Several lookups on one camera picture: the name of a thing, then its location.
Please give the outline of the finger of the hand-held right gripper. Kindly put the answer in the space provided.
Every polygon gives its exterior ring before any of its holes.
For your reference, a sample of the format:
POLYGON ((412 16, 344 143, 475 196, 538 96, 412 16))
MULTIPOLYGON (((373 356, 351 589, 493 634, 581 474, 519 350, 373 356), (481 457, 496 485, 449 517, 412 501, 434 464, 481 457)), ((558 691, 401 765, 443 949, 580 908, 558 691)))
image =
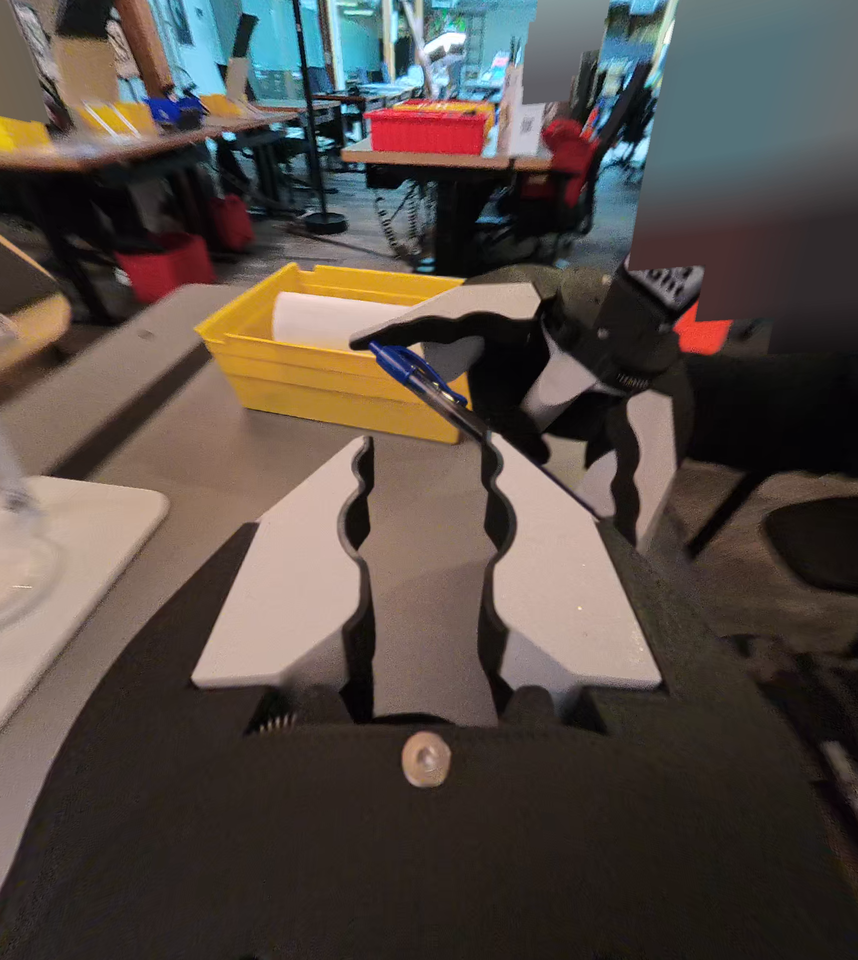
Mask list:
POLYGON ((584 444, 548 437, 547 471, 636 548, 649 548, 678 470, 674 403, 648 390, 626 407, 622 450, 609 450, 584 466, 584 444))
POLYGON ((524 345, 538 325, 542 296, 531 282, 461 284, 359 331, 353 351, 419 345, 444 379, 464 375, 491 344, 524 345))

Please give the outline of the black round-top pole stand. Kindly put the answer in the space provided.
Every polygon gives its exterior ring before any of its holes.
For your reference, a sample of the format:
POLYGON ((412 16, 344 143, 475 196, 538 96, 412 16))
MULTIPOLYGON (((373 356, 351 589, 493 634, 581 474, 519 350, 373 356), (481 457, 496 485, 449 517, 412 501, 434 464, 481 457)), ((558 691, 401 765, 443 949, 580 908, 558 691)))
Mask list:
POLYGON ((313 188, 315 191, 315 198, 317 199, 317 210, 304 214, 302 221, 309 234, 322 238, 335 237, 340 234, 345 234, 345 232, 348 230, 349 224, 347 218, 343 214, 328 209, 327 194, 323 183, 322 169, 317 148, 315 105, 311 90, 310 76, 308 73, 307 51, 304 40, 301 3, 299 1, 291 1, 291 10, 293 15, 295 42, 299 57, 300 75, 302 78, 305 116, 308 127, 308 156, 310 162, 310 171, 312 175, 313 188))

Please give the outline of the person's right hand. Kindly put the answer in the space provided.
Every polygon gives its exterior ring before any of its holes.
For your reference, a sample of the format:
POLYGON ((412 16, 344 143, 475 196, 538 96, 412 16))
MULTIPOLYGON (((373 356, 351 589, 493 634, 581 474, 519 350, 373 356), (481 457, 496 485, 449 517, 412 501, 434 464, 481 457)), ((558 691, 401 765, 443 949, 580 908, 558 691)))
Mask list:
POLYGON ((567 412, 574 402, 571 373, 541 321, 524 341, 486 341, 469 370, 475 412, 492 433, 543 466, 551 457, 545 434, 587 445, 584 424, 567 412))

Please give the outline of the yellow plastic bin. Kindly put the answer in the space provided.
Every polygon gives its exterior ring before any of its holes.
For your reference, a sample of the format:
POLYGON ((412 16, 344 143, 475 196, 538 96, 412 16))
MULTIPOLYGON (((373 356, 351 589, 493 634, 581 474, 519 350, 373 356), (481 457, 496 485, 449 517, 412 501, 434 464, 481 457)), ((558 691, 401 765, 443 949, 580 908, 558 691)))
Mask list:
POLYGON ((195 327, 243 408, 453 445, 459 433, 363 351, 275 342, 272 309, 282 292, 416 306, 461 279, 290 263, 195 327))

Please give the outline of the orange traffic cone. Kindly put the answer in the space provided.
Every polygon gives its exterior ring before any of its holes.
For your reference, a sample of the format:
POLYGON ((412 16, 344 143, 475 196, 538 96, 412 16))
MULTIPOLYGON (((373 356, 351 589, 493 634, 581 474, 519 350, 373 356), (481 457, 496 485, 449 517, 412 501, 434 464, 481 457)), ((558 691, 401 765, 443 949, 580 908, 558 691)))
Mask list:
POLYGON ((699 301, 696 300, 676 321, 674 330, 683 354, 705 356, 723 349, 732 326, 732 319, 700 319, 699 301))

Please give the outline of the small blue bin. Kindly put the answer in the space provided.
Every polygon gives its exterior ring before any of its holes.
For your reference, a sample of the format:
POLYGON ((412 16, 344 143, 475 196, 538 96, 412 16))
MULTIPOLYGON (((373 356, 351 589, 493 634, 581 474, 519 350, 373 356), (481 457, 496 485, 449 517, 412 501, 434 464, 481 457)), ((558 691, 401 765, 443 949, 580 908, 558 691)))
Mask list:
POLYGON ((165 131, 200 129, 207 116, 204 104, 195 96, 146 98, 153 122, 165 131))

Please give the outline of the small wooden desk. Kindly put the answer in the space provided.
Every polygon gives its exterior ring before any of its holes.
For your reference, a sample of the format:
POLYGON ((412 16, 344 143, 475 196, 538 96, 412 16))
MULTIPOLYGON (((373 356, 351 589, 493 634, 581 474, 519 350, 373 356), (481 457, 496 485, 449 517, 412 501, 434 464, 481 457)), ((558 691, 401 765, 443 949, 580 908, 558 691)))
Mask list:
POLYGON ((518 173, 544 174, 552 156, 511 156, 486 148, 480 154, 374 150, 369 138, 340 151, 346 163, 361 164, 370 189, 413 181, 436 188, 435 274, 466 279, 476 271, 470 253, 476 224, 497 188, 518 173))

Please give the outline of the white board stand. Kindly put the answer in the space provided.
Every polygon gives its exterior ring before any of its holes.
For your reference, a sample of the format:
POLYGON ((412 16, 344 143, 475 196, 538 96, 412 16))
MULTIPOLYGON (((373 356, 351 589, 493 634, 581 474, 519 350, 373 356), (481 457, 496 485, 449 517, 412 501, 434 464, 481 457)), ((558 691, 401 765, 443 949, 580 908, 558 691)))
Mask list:
POLYGON ((0 730, 169 510, 155 490, 28 476, 0 420, 0 730))

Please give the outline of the white roll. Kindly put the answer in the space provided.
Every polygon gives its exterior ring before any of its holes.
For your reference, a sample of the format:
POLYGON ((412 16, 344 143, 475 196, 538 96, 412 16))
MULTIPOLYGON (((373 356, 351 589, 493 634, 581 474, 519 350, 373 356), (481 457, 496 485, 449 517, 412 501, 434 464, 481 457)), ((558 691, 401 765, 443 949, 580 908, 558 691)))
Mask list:
POLYGON ((397 320, 409 308, 348 297, 282 292, 272 309, 273 341, 348 352, 356 337, 397 320))

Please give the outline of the red office chair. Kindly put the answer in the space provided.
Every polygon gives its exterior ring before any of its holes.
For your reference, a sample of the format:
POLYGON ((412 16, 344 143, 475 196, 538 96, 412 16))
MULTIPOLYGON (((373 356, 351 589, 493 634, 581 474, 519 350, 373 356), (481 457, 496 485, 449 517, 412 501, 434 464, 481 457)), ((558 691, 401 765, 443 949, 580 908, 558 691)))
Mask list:
POLYGON ((542 129, 542 142, 551 155, 551 171, 562 177, 557 192, 563 209, 575 212, 583 188, 594 176, 600 138, 588 124, 557 118, 542 129))

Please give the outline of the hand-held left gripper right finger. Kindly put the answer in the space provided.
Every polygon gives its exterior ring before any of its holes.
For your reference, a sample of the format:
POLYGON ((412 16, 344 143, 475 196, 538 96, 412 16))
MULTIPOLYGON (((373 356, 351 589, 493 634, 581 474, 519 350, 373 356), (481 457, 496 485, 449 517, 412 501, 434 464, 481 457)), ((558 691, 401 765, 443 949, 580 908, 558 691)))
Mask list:
POLYGON ((565 714, 584 689, 651 691, 662 676, 603 538, 566 486, 505 439, 482 441, 482 667, 502 713, 537 687, 565 714))

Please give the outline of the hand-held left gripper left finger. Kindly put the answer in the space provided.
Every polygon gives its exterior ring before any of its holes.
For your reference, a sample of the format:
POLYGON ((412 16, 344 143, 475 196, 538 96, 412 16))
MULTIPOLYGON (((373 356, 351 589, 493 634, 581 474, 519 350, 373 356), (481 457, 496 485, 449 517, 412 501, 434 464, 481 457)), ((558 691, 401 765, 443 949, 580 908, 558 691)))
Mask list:
POLYGON ((353 438, 265 511, 193 671, 201 690, 335 691, 374 710, 372 438, 353 438))

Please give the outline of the red plastic bin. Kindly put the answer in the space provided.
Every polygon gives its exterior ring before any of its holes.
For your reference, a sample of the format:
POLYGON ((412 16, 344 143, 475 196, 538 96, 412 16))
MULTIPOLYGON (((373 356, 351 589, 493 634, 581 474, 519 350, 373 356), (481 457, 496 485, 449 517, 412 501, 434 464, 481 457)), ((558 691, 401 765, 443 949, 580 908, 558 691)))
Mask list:
POLYGON ((160 250, 115 253, 116 262, 139 304, 155 304, 185 285, 218 282, 202 236, 168 232, 152 235, 151 239, 160 250))
POLYGON ((364 114, 375 152, 479 156, 495 125, 485 101, 409 100, 364 114))

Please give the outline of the long wooden desk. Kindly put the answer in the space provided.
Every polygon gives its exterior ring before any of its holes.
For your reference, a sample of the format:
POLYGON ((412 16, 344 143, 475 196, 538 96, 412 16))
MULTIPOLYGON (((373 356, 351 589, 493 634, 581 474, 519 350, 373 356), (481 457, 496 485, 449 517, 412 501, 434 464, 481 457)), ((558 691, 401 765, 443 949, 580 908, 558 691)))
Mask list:
POLYGON ((87 321, 113 327, 120 321, 107 310, 82 266, 79 251, 58 233, 45 209, 43 199, 50 180, 69 175, 119 181, 121 186, 158 178, 174 181, 175 197, 188 214, 191 230, 203 237, 217 258, 229 261, 231 252, 220 241, 197 172, 206 162, 203 148, 228 135, 243 135, 245 146, 268 146, 282 138, 271 130, 273 126, 303 118, 301 107, 253 104, 243 116, 209 117, 199 128, 175 133, 96 140, 73 134, 48 146, 0 150, 0 177, 14 181, 15 191, 39 225, 60 274, 78 294, 87 321))

